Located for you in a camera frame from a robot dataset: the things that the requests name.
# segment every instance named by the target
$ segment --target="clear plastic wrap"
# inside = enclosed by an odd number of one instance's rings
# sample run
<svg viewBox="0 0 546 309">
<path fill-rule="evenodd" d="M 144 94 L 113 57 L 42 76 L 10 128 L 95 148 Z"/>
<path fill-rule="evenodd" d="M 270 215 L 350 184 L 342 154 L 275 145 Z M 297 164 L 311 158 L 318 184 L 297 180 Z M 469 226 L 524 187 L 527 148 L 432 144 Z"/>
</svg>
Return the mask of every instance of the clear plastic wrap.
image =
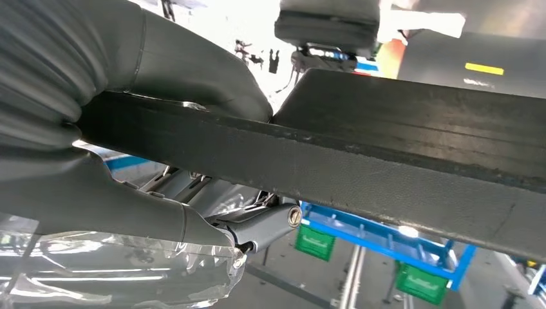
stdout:
<svg viewBox="0 0 546 309">
<path fill-rule="evenodd" d="M 101 232 L 38 236 L 0 214 L 0 301 L 11 308 L 203 308 L 243 275 L 236 248 Z"/>
</svg>

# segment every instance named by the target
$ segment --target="metal bracket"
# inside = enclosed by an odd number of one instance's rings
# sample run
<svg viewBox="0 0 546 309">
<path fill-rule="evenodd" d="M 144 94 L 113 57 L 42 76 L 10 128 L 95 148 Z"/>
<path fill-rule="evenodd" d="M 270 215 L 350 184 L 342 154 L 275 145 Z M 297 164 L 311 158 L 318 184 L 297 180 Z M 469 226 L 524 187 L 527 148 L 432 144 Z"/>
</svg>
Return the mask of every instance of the metal bracket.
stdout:
<svg viewBox="0 0 546 309">
<path fill-rule="evenodd" d="M 211 218 L 218 229 L 229 231 L 245 253 L 256 253 L 294 230 L 301 221 L 301 210 L 294 204 L 252 207 Z"/>
</svg>

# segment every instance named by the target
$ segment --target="green bin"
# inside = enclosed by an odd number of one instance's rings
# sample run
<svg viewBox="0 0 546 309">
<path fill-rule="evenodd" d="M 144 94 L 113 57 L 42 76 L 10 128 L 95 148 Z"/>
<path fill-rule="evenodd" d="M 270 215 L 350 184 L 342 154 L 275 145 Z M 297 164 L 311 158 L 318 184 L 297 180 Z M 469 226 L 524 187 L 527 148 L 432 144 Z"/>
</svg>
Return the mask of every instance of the green bin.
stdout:
<svg viewBox="0 0 546 309">
<path fill-rule="evenodd" d="M 335 237 L 305 225 L 299 227 L 295 248 L 315 258 L 329 261 L 334 249 Z"/>
<path fill-rule="evenodd" d="M 448 279 L 399 263 L 396 287 L 402 292 L 432 304 L 440 304 L 446 294 Z"/>
</svg>

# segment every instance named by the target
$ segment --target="yellow label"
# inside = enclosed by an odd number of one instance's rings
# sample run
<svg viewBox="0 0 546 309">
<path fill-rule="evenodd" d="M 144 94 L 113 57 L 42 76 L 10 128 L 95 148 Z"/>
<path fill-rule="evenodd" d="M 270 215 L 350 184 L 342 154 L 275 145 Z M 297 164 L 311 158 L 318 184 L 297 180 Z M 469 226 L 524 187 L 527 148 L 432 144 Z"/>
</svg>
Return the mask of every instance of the yellow label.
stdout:
<svg viewBox="0 0 546 309">
<path fill-rule="evenodd" d="M 464 65 L 464 68 L 471 71 L 478 71 L 495 75 L 504 75 L 503 68 L 495 68 L 494 66 L 483 66 L 481 64 L 467 62 Z"/>
</svg>

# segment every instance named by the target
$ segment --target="screw head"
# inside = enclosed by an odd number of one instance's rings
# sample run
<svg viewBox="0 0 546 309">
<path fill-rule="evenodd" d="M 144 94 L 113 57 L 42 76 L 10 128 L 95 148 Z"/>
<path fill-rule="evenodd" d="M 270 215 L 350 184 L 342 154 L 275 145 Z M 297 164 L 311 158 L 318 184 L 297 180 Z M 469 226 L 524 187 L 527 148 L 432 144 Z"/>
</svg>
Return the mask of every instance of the screw head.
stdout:
<svg viewBox="0 0 546 309">
<path fill-rule="evenodd" d="M 288 224 L 290 227 L 297 227 L 301 222 L 301 209 L 298 206 L 292 207 L 288 212 Z"/>
</svg>

